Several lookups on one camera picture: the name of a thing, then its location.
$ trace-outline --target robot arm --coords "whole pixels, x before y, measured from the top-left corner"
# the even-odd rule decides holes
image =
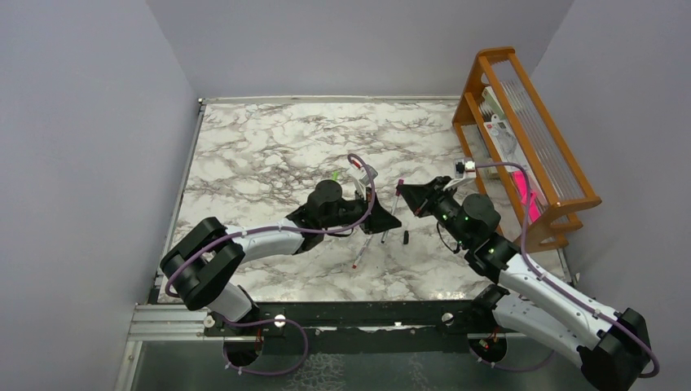
[[[425,185],[398,185],[397,190],[417,217],[434,216],[467,250],[464,258],[476,273],[537,305],[528,306],[508,290],[490,286],[475,301],[491,313],[494,324],[561,353],[598,389],[631,387],[651,359],[643,317],[632,309],[621,314],[540,268],[496,233],[500,216],[489,197],[472,194],[460,205],[451,184],[449,177],[436,177]]]
[[[362,221],[359,227],[368,235],[401,226],[381,207],[370,188],[362,185],[360,189],[364,195],[358,191],[355,200],[344,200],[341,185],[324,180],[304,205],[271,225],[245,228],[224,226],[215,217],[202,220],[161,260],[161,269],[169,278],[167,287],[174,288],[173,294],[179,295],[189,310],[209,307],[232,322],[253,320],[251,312],[257,307],[241,287],[229,283],[238,266],[259,258],[309,251],[323,241],[324,235],[331,235],[325,230],[333,226]],[[371,212],[363,219],[370,204]],[[213,254],[211,258],[199,256],[206,249]]]

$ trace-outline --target small black object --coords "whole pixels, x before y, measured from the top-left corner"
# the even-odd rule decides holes
[[[483,329],[494,329],[499,326],[492,311],[503,297],[508,295],[508,289],[499,285],[489,285],[479,295],[473,299],[470,313],[472,314],[473,324],[477,324]]]
[[[508,349],[506,338],[497,338],[496,342],[493,338],[468,340],[468,345],[475,354],[487,362],[501,361]]]
[[[456,174],[463,175],[465,172],[465,164],[462,161],[456,163]]]
[[[259,358],[257,342],[224,342],[223,355],[236,367],[247,367]]]

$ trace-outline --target red pen cap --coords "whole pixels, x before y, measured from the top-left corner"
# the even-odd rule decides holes
[[[402,180],[402,179],[399,179],[399,180],[398,180],[398,185],[403,185],[403,180]],[[396,196],[397,196],[397,197],[401,195],[401,192],[398,191],[398,185],[396,185]]]

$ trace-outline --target white pen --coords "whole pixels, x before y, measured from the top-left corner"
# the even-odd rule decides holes
[[[358,267],[358,264],[360,263],[360,260],[363,259],[363,254],[365,253],[365,250],[367,249],[367,247],[369,247],[369,242],[371,240],[372,240],[372,236],[369,235],[367,240],[365,240],[365,244],[363,244],[363,247],[358,252],[358,256],[355,257],[355,261],[353,262],[353,269],[356,269]]]
[[[394,212],[396,211],[396,205],[398,205],[398,199],[401,198],[401,193],[398,191],[398,186],[403,185],[403,180],[399,179],[398,180],[398,185],[396,185],[396,198],[394,198],[394,203],[391,205],[391,215],[394,215]],[[384,243],[386,240],[386,236],[389,235],[389,230],[384,231],[383,234],[381,234],[381,243]]]

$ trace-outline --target floor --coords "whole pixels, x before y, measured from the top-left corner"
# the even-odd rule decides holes
[[[451,128],[456,102],[419,103],[226,103],[206,107],[183,202],[175,223],[177,243],[199,220],[215,216],[236,226],[277,222],[301,204],[322,179],[341,173],[344,198],[353,186],[345,180],[346,154],[354,152],[373,166],[377,194],[392,205],[399,178],[427,183],[452,175],[463,156]],[[477,191],[475,186],[456,195]],[[488,189],[510,239],[520,226],[505,191]],[[232,282],[255,301],[387,301],[473,298],[488,281],[477,276],[461,254],[447,250],[433,217],[414,218],[402,201],[394,215],[403,228],[386,243],[372,240],[357,269],[351,267],[366,235],[327,237],[308,253],[278,256],[242,265]],[[410,243],[403,245],[403,230]],[[535,260],[560,278],[556,251]],[[159,302],[178,302],[163,292]]]

